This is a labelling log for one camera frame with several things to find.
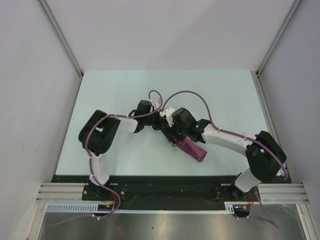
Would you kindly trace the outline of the purple satin napkin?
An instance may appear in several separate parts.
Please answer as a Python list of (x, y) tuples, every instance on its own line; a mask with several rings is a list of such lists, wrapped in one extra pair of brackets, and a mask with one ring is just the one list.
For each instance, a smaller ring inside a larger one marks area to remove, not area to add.
[(206, 150), (196, 145), (187, 137), (184, 140), (178, 142), (176, 146), (199, 163), (201, 163), (207, 155)]

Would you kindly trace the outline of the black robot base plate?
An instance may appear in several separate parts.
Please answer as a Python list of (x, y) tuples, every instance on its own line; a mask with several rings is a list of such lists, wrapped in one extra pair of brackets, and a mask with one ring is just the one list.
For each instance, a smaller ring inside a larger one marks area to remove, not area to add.
[(111, 176), (105, 188), (90, 182), (88, 176), (55, 175), (52, 183), (85, 183), (82, 200), (99, 201), (99, 211), (216, 211), (226, 202), (244, 204), (244, 209), (257, 203), (252, 188), (240, 199), (231, 195), (234, 175), (222, 176)]

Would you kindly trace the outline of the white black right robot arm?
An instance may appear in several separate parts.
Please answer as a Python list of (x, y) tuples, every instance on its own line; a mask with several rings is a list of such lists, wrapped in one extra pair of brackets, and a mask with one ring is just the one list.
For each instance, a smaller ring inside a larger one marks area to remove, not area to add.
[(284, 151), (267, 131), (256, 135), (232, 133), (215, 128), (209, 120), (197, 121), (183, 107), (177, 110), (167, 108), (159, 115), (160, 129), (166, 138), (199, 161), (205, 156), (196, 145), (198, 142), (218, 145), (246, 157), (248, 168), (235, 178), (230, 187), (230, 194), (237, 201), (242, 201), (260, 183), (271, 183), (287, 160)]

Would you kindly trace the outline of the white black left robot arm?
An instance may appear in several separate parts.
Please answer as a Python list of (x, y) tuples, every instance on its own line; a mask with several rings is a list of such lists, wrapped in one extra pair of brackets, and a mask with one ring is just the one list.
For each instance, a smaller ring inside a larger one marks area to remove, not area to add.
[(96, 110), (78, 135), (78, 140), (89, 155), (89, 180), (95, 184), (93, 194), (100, 200), (110, 196), (111, 188), (106, 184), (110, 175), (107, 160), (102, 157), (111, 147), (118, 132), (138, 133), (151, 126), (159, 118), (163, 101), (141, 100), (129, 115), (107, 114)]

